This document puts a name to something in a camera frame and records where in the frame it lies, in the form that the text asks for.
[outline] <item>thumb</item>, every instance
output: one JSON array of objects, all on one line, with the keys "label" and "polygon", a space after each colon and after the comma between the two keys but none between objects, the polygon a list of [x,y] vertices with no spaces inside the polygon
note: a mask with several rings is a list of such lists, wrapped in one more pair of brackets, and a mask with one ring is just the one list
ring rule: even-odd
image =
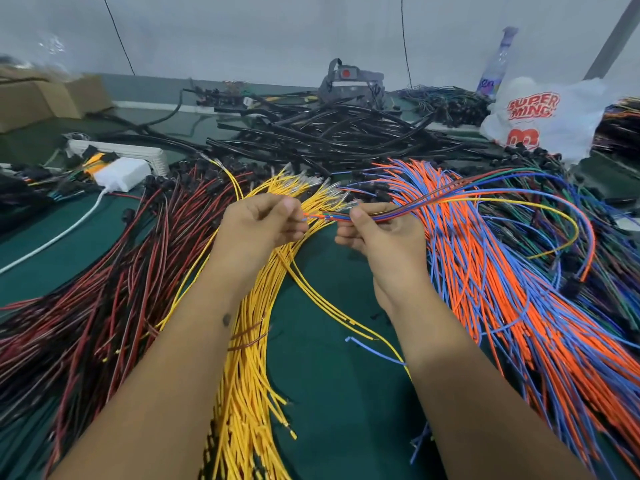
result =
[{"label": "thumb", "polygon": [[272,232],[281,232],[288,218],[294,213],[300,202],[292,197],[284,197],[273,206],[269,215],[262,221]]},{"label": "thumb", "polygon": [[378,224],[376,224],[375,220],[373,220],[371,216],[368,215],[368,213],[366,213],[366,211],[364,211],[360,206],[352,208],[349,213],[349,217],[362,236],[364,242],[380,232],[380,228],[378,227]]}]

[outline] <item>white power strip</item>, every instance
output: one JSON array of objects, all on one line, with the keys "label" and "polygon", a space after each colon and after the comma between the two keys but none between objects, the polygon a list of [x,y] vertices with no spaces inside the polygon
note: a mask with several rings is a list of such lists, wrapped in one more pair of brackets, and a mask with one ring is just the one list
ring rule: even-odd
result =
[{"label": "white power strip", "polygon": [[134,146],[132,144],[102,143],[101,141],[85,141],[82,139],[70,139],[67,147],[67,156],[74,153],[82,155],[89,145],[95,146],[100,153],[116,153],[120,157],[142,159],[149,163],[155,175],[166,177],[169,174],[169,165],[166,155],[161,148],[151,146]]}]

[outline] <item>person's right arm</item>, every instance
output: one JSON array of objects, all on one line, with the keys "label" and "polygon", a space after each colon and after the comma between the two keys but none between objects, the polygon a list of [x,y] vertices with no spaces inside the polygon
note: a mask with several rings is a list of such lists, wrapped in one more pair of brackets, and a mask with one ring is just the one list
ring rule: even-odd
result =
[{"label": "person's right arm", "polygon": [[448,478],[592,479],[438,296],[420,221],[403,216],[379,226],[369,217],[389,205],[355,207],[335,241],[367,256]]}]

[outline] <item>table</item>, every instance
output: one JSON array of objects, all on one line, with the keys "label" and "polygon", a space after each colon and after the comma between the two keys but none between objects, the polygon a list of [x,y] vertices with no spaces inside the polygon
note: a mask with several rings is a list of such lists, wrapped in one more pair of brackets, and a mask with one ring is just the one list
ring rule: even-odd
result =
[{"label": "table", "polygon": [[[142,84],[140,79],[153,78],[117,76],[107,79],[106,85],[116,100],[132,100],[133,97],[145,100],[151,97],[151,82],[145,80]],[[166,102],[161,96],[170,93],[167,88],[174,89],[171,94],[177,99],[177,91],[185,87],[181,84],[186,81],[159,80],[154,83],[159,87],[158,102]],[[133,86],[141,86],[144,91],[129,95]],[[292,90],[300,88],[280,88],[281,92]],[[272,93],[274,89],[265,88],[264,92]],[[119,110],[119,114],[135,122],[162,116],[158,111],[133,109]],[[213,118],[204,118],[197,124],[199,119],[194,114],[178,113],[157,129],[181,137],[187,135],[197,142],[204,142],[206,136],[225,137],[215,128]],[[96,124],[108,123],[65,120],[41,123],[5,137],[4,145],[12,151],[50,154],[52,141],[48,138],[75,128],[104,130],[104,126]],[[178,154],[170,157],[180,158]],[[587,169],[588,176],[597,175],[598,162],[590,164],[595,164],[596,170]],[[613,183],[611,180],[596,183],[608,196],[634,191],[633,182],[627,182],[624,176],[616,177],[618,180]],[[66,229],[94,201],[95,196],[70,201],[28,228],[2,239],[0,267]],[[37,257],[0,276],[0,304],[40,296],[84,269],[116,240],[124,226],[120,220],[122,211],[131,207],[132,202],[126,198],[105,197],[96,215],[87,223]],[[398,347],[395,332],[375,300],[371,272],[365,259],[335,245],[334,233],[335,227],[329,226],[309,239],[296,259],[300,270],[329,302]],[[289,277],[277,297],[271,323],[273,329],[269,333],[267,357],[271,384],[290,400],[284,412],[298,439],[294,441],[276,420],[274,431],[282,458],[293,478],[445,478],[432,442],[423,444],[415,464],[409,464],[413,452],[409,441],[422,432],[425,418],[402,367],[377,358],[352,342],[345,342],[350,332],[316,307]],[[31,428],[38,430],[39,440],[46,432],[47,422],[35,417],[25,420],[21,427],[23,436]],[[10,443],[8,432],[0,434],[0,451],[5,455],[11,452]],[[23,465],[28,463],[36,444],[34,441],[21,446]],[[614,453],[608,456],[615,458]],[[620,480],[634,478],[619,459],[615,458],[613,462]],[[39,478],[37,469],[23,478]]]}]

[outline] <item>plastic bottle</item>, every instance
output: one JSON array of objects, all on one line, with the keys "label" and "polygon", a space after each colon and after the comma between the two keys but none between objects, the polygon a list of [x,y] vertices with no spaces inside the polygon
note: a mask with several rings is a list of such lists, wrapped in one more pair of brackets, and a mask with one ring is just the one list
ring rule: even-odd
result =
[{"label": "plastic bottle", "polygon": [[480,84],[478,84],[478,88],[476,89],[476,92],[488,96],[492,101],[495,101],[495,95],[498,94],[498,88],[500,88],[502,78],[507,72],[507,52],[509,51],[513,38],[516,33],[518,33],[518,29],[516,27],[507,27],[503,32],[504,35],[500,42],[500,48],[486,65],[484,74],[482,74],[482,78],[480,78]]}]

